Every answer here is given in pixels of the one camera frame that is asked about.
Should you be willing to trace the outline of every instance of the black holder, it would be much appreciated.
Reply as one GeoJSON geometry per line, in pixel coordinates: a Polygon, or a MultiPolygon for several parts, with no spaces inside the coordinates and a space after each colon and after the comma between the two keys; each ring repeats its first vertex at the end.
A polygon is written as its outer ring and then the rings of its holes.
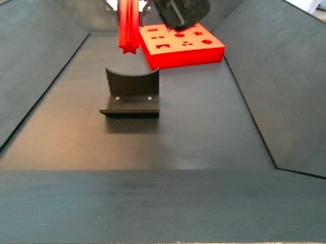
{"type": "Polygon", "coordinates": [[[106,69],[110,87],[109,115],[160,115],[160,70],[142,74],[126,75],[106,69]]]}

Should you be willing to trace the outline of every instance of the dark gray surface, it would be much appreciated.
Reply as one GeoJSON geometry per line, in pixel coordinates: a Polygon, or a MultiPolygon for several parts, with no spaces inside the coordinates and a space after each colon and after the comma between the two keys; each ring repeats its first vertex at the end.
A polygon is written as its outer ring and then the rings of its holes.
{"type": "Polygon", "coordinates": [[[105,0],[59,0],[59,2],[91,32],[118,31],[117,16],[106,9],[105,0]]]}
{"type": "Polygon", "coordinates": [[[326,182],[280,171],[0,173],[2,243],[326,242],[326,182]]]}
{"type": "Polygon", "coordinates": [[[0,8],[0,148],[89,32],[55,1],[0,8]]]}
{"type": "Polygon", "coordinates": [[[0,155],[2,170],[274,169],[226,63],[161,71],[161,117],[106,119],[106,68],[150,71],[94,34],[0,155]]]}
{"type": "Polygon", "coordinates": [[[326,26],[285,1],[246,0],[216,31],[282,169],[326,176],[326,26]]]}

